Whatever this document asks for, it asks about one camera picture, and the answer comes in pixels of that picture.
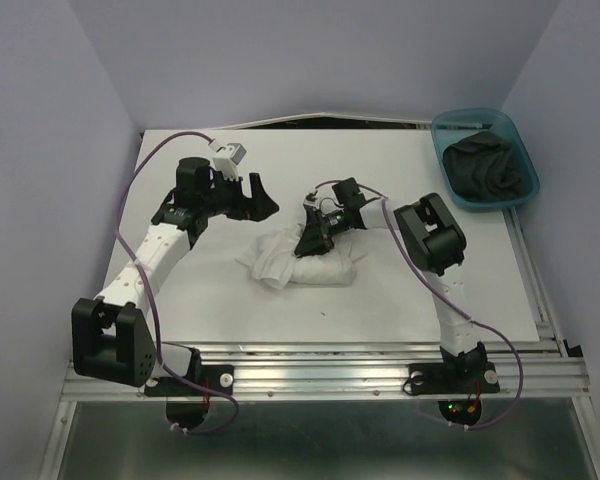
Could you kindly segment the white pleated skirt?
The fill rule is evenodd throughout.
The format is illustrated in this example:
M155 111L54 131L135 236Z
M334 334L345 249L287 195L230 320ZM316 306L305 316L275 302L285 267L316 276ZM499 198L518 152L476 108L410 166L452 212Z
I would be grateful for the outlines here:
M356 263L367 251L353 233L338 235L332 250L322 255L296 257L294 250L303 233L296 225L258 236L236 261L247 267L252 279L282 290L290 284L349 286L356 277Z

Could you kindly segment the black skirt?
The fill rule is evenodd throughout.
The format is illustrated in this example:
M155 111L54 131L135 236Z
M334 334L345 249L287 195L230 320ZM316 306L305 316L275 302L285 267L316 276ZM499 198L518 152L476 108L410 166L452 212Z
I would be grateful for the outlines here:
M526 191L512 144L492 132L480 131L449 145L442 161L452 190L467 201L510 201Z

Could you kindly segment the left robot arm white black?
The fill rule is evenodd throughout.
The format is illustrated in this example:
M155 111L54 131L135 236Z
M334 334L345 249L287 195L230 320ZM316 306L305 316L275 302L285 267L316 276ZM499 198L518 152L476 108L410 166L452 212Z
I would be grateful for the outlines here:
M279 210L259 174L245 194L239 175L200 157L183 158L175 186L153 215L137 249L93 299L71 311L73 364L77 374L139 387L163 366L156 297L175 266L193 249L211 218L261 222Z

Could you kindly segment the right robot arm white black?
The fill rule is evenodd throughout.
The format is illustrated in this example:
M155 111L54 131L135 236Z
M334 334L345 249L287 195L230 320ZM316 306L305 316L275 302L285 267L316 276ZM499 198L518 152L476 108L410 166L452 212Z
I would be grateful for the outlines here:
M294 255L298 258L320 256L335 247L335 237L350 230L373 227L375 206L385 222L403 259L419 281L431 292L440 328L440 366L443 384L462 390L476 378L476 368L464 357L481 343L466 312L462 276L466 237L442 198L431 193L413 204L395 210L388 198L359 184L355 179L329 180L335 194L335 209L322 210L317 190L303 201L305 226Z

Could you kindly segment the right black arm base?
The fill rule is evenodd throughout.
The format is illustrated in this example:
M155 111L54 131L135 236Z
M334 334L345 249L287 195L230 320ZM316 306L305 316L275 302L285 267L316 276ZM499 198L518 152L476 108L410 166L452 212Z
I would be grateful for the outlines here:
M468 353L452 355L440 348L442 360L407 365L402 391L409 396L440 395L443 418L462 427L476 427L482 414L484 394L500 392L495 365L488 360L484 344Z

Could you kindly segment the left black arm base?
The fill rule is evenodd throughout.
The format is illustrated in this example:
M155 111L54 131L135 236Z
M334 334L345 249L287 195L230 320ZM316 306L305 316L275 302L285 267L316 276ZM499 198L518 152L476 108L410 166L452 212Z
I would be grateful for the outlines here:
M167 343L163 354L176 369L157 365L143 394L166 399L165 416L172 431L185 436L212 434L235 422L239 405L233 397L233 365L204 364L199 349L175 343Z

